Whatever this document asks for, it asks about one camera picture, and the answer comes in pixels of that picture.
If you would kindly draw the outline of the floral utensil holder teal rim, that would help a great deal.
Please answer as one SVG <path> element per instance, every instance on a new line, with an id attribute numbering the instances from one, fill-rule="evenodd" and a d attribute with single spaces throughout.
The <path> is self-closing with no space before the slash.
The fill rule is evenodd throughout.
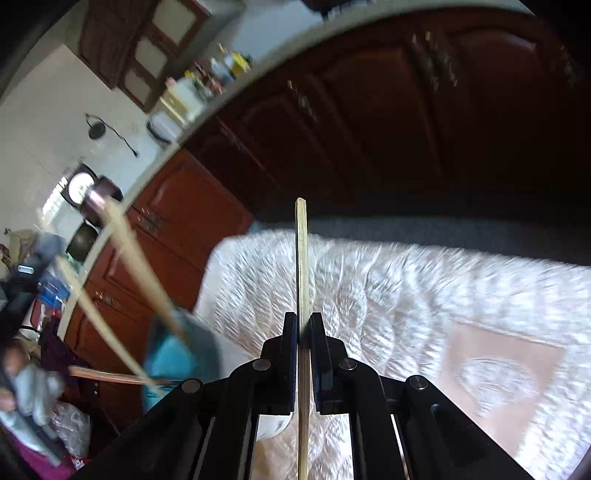
<path id="1" fill-rule="evenodd" d="M 159 318 L 152 324 L 143 363 L 144 371 L 155 380 L 169 380 L 161 386 L 164 395 L 189 378 L 209 383 L 231 375 L 236 367 L 254 358 L 242 346 L 214 332 L 198 317 L 183 309 L 173 314 L 187 343 L 171 334 Z"/>

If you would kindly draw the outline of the white electric kettle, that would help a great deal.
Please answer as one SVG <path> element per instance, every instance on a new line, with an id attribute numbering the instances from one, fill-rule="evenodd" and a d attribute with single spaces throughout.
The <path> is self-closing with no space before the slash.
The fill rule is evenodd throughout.
<path id="1" fill-rule="evenodd" d="M 165 112 L 156 111 L 146 123 L 148 133 L 159 143 L 171 144 L 182 135 L 182 128 Z"/>

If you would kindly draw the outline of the light bamboo chopstick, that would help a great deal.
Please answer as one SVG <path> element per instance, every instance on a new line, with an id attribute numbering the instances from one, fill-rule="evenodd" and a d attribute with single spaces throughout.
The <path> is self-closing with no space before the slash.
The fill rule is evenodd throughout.
<path id="1" fill-rule="evenodd" d="M 153 272 L 119 203 L 108 197 L 103 201 L 100 216 L 110 231 L 111 241 L 119 250 L 129 275 L 145 300 L 169 332 L 183 343 L 187 343 L 183 328 L 175 320 L 176 306 Z"/>
<path id="2" fill-rule="evenodd" d="M 66 283 L 71 287 L 71 297 L 75 297 L 84 310 L 86 317 L 93 324 L 95 330 L 102 337 L 105 343 L 119 358 L 119 360 L 157 397 L 164 396 L 163 391 L 156 385 L 156 383 L 146 374 L 143 368 L 127 351 L 125 346 L 121 343 L 118 337 L 114 334 L 110 326 L 103 319 L 97 307 L 91 301 L 89 295 L 85 291 L 83 284 L 78 280 L 76 272 L 73 270 L 69 262 L 62 256 L 58 255 L 55 258 L 56 265 L 60 269 Z"/>

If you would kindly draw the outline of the dark wooden base cabinets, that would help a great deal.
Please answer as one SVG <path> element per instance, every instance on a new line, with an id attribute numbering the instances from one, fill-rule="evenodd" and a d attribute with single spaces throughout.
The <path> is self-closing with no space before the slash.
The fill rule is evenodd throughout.
<path id="1" fill-rule="evenodd" d="M 127 217 L 177 305 L 254 219 L 445 216 L 580 224 L 590 186 L 587 27 L 485 6 L 328 23 L 221 99 Z"/>

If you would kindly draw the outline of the yellow oil bottle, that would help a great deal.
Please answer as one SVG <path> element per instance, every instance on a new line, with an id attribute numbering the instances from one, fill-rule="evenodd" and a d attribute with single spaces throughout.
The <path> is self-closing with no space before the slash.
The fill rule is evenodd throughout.
<path id="1" fill-rule="evenodd" d="M 245 56 L 242 56 L 242 54 L 238 52 L 231 51 L 230 59 L 231 63 L 229 66 L 229 70 L 231 72 L 231 75 L 235 77 L 235 79 L 238 79 L 244 73 L 249 72 L 250 62 L 249 59 L 245 58 Z"/>

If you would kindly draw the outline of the wooden wall cabinet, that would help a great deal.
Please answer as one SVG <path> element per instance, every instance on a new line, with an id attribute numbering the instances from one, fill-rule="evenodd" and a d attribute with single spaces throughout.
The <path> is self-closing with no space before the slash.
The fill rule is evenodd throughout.
<path id="1" fill-rule="evenodd" d="M 170 68 L 211 16 L 201 1 L 91 1 L 79 57 L 105 85 L 147 112 Z"/>

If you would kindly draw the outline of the rice cooker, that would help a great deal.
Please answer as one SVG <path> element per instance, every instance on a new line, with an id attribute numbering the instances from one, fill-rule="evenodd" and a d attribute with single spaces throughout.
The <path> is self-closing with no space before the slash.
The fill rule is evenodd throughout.
<path id="1" fill-rule="evenodd" d="M 108 197 L 118 202 L 123 199 L 121 190 L 110 179 L 97 175 L 84 163 L 80 163 L 66 176 L 60 195 L 86 222 L 97 229 L 103 228 L 101 212 L 104 210 L 105 200 Z"/>

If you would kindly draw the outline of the cream microwave oven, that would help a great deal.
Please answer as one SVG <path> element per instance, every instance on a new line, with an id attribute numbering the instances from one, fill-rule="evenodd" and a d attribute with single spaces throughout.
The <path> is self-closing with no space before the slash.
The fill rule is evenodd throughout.
<path id="1" fill-rule="evenodd" d="M 206 109 L 206 103 L 198 96 L 197 88 L 186 77 L 179 80 L 168 78 L 159 104 L 183 128 L 190 125 Z"/>

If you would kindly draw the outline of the brown wooden chopstick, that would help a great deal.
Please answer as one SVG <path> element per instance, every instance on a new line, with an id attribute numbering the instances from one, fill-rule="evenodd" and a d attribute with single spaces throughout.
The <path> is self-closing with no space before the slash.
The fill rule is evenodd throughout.
<path id="1" fill-rule="evenodd" d="M 311 316 L 310 268 L 308 268 L 308 212 L 304 198 L 295 201 L 295 259 L 297 260 L 297 478 L 308 479 L 308 431 L 310 430 L 311 365 L 307 328 Z"/>

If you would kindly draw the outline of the white quilted table cloth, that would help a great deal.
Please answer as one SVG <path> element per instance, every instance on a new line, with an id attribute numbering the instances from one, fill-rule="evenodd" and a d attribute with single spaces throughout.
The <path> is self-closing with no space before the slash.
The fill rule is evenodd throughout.
<path id="1" fill-rule="evenodd" d="M 256 357 L 296 310 L 294 231 L 225 239 L 195 316 Z M 308 237 L 312 310 L 380 375 L 433 382 L 535 479 L 590 447 L 590 267 Z M 310 479 L 353 479 L 346 415 L 311 414 Z"/>

